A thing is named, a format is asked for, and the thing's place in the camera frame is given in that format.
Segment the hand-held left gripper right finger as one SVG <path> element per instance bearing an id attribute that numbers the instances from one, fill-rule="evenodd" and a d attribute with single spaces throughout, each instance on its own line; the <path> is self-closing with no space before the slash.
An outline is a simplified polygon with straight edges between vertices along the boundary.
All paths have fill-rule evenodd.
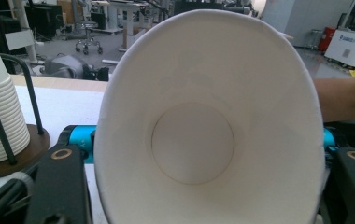
<path id="1" fill-rule="evenodd" d="M 326 167 L 330 170 L 319 213 L 324 224 L 355 224 L 355 147 L 336 128 L 324 129 Z"/>

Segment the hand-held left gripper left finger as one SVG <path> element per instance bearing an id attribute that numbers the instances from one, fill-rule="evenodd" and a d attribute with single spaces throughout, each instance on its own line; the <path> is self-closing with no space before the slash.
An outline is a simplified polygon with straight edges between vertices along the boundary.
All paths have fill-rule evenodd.
<path id="1" fill-rule="evenodd" d="M 88 153 L 72 141 L 77 127 L 66 126 L 40 159 L 25 224 L 92 224 L 84 169 Z"/>

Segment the single white paper cup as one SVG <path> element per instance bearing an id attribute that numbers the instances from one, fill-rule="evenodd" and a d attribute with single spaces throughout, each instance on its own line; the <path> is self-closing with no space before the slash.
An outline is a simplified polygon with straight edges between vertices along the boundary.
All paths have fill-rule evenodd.
<path id="1" fill-rule="evenodd" d="M 176 15 L 119 61 L 94 169 L 110 224 L 313 224 L 325 159 L 312 79 L 263 21 Z"/>

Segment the white foam mat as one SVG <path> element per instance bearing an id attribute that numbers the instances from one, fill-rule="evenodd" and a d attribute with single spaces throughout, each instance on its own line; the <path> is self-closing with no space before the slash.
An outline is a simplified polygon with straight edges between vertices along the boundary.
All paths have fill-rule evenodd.
<path id="1" fill-rule="evenodd" d="M 68 125 L 95 125 L 103 95 L 100 91 L 35 87 L 41 121 L 50 135 L 50 145 L 56 144 Z M 94 165 L 86 163 L 85 172 L 92 201 L 92 221 L 94 224 L 108 224 L 98 195 Z"/>

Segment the white cabinet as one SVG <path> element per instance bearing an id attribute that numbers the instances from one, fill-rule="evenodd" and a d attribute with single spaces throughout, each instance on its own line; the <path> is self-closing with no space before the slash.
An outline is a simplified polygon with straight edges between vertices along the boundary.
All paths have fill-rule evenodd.
<path id="1" fill-rule="evenodd" d="M 336 30 L 325 57 L 355 67 L 355 32 Z"/>

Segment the red canister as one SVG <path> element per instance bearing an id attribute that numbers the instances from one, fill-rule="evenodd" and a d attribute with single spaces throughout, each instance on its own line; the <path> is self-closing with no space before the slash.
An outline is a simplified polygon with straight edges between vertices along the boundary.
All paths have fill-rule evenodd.
<path id="1" fill-rule="evenodd" d="M 335 28 L 332 27 L 325 27 L 322 36 L 320 38 L 319 44 L 318 44 L 318 50 L 319 51 L 326 51 L 327 48 L 329 47 L 333 36 L 335 33 Z"/>

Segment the wooden table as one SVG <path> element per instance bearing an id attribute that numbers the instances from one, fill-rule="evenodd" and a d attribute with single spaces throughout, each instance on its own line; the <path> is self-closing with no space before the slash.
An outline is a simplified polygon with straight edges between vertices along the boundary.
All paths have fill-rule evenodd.
<path id="1" fill-rule="evenodd" d="M 56 77 L 31 77 L 31 79 L 33 85 L 39 88 L 99 92 L 104 92 L 107 88 L 107 83 L 103 81 Z"/>

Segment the black round stool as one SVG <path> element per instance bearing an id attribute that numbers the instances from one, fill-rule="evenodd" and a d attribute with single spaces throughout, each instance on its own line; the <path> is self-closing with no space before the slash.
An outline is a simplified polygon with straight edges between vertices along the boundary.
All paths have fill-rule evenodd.
<path id="1" fill-rule="evenodd" d="M 100 42 L 90 35 L 91 29 L 97 28 L 98 23 L 95 21 L 81 21 L 76 24 L 76 27 L 85 32 L 85 37 L 76 43 L 75 51 L 82 51 L 85 55 L 88 55 L 89 46 L 95 46 L 97 47 L 97 52 L 102 54 L 103 48 L 101 47 Z"/>

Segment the white table stand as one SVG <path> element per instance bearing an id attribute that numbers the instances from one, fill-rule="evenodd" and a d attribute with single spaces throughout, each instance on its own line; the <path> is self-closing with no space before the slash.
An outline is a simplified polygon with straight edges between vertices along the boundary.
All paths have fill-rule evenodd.
<path id="1" fill-rule="evenodd" d="M 92 0 L 93 7 L 105 13 L 105 28 L 101 31 L 112 35 L 123 32 L 124 40 L 119 51 L 125 52 L 146 31 L 146 10 L 149 3 L 143 0 Z"/>

